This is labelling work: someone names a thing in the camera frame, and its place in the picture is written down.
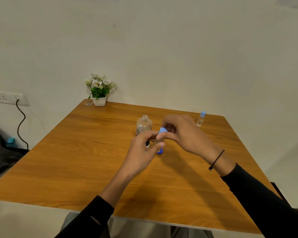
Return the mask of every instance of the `clear plastic bottle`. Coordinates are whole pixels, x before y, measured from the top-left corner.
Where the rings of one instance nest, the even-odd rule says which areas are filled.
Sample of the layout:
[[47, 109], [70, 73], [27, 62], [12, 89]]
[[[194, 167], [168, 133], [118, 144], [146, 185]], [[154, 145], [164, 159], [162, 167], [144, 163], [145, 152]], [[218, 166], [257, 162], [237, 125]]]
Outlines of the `clear plastic bottle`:
[[[166, 128], [164, 128], [164, 127], [161, 127], [160, 130], [159, 130], [159, 133], [158, 133], [158, 134], [163, 133], [163, 132], [168, 132], [168, 130], [167, 130]], [[156, 144], [158, 144], [158, 143], [160, 143], [160, 142], [164, 142], [164, 141], [165, 141], [164, 139], [160, 139], [160, 140], [155, 139], [155, 140], [154, 140], [154, 143], [153, 143], [153, 146], [155, 146]], [[160, 155], [160, 154], [162, 154], [162, 152], [163, 152], [163, 148], [160, 149], [160, 150], [157, 152], [157, 154]]]
[[[142, 132], [151, 131], [152, 130], [152, 121], [148, 118], [147, 115], [143, 115], [137, 121], [137, 129], [136, 136], [141, 134]], [[149, 147], [150, 141], [146, 142], [146, 146]]]
[[200, 126], [202, 125], [205, 114], [206, 114], [205, 111], [202, 111], [202, 112], [201, 112], [201, 114], [200, 114], [200, 116], [198, 117], [198, 120], [197, 120], [197, 122], [196, 122], [196, 125], [197, 125], [197, 126], [200, 127]]

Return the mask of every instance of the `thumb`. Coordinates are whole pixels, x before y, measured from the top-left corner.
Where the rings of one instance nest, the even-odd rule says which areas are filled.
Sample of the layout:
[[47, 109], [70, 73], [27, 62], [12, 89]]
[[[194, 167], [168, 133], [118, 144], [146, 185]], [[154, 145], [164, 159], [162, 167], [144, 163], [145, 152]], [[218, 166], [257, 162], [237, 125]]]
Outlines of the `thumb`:
[[158, 144], [156, 144], [155, 146], [153, 146], [149, 151], [148, 153], [150, 155], [155, 155], [160, 149], [162, 149], [166, 144], [163, 143], [163, 142], [160, 142]]
[[178, 139], [177, 135], [172, 132], [163, 132], [157, 135], [161, 136], [163, 139], [171, 139], [173, 141], [176, 141]]

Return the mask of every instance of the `white flower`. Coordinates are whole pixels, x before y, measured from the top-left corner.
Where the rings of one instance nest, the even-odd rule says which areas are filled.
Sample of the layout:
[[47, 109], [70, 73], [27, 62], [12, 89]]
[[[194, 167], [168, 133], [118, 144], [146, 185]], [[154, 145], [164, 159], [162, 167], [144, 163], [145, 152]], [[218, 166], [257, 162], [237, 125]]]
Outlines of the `white flower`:
[[104, 78], [103, 83], [104, 85], [109, 85], [111, 83], [111, 80]]
[[85, 79], [85, 84], [86, 85], [91, 85], [92, 84], [92, 80], [91, 79]]
[[100, 77], [98, 76], [98, 74], [91, 74], [91, 78], [93, 78], [93, 79], [99, 79]]
[[99, 88], [102, 85], [101, 81], [98, 81], [97, 79], [93, 80], [92, 86]]

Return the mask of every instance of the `power cord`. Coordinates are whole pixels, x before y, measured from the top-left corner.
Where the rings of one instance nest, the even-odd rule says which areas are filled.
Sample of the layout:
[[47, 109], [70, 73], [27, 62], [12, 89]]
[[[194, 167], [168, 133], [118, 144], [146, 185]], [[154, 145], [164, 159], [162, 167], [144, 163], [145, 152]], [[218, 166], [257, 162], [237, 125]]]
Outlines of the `power cord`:
[[19, 135], [19, 128], [20, 128], [20, 126], [21, 126], [21, 124], [23, 123], [23, 121], [25, 120], [25, 118], [26, 118], [26, 116], [25, 116], [25, 114], [24, 114], [24, 112], [22, 112], [22, 110], [19, 108], [19, 106], [18, 106], [18, 102], [20, 101], [20, 99], [18, 99], [17, 101], [16, 101], [16, 107], [18, 108], [18, 110], [24, 115], [24, 118], [23, 118], [23, 120], [21, 121], [21, 123], [19, 124], [19, 126], [18, 126], [18, 129], [17, 129], [17, 134], [18, 134], [18, 136], [19, 136], [19, 138], [20, 138], [20, 140], [22, 140], [24, 143], [26, 143], [27, 144], [27, 151], [29, 151], [29, 144], [26, 142], [26, 141], [24, 141], [23, 140], [23, 138], [21, 138], [21, 136]]

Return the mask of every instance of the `black sleeve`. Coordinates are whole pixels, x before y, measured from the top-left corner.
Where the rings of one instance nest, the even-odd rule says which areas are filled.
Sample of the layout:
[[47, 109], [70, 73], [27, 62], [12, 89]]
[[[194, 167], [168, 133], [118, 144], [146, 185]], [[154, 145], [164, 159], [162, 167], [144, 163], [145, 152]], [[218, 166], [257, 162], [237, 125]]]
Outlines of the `black sleeve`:
[[298, 214], [238, 164], [222, 179], [266, 238], [298, 237]]
[[72, 220], [56, 238], [92, 237], [98, 238], [102, 234], [107, 222], [114, 212], [114, 208], [102, 197], [96, 196], [78, 216]]

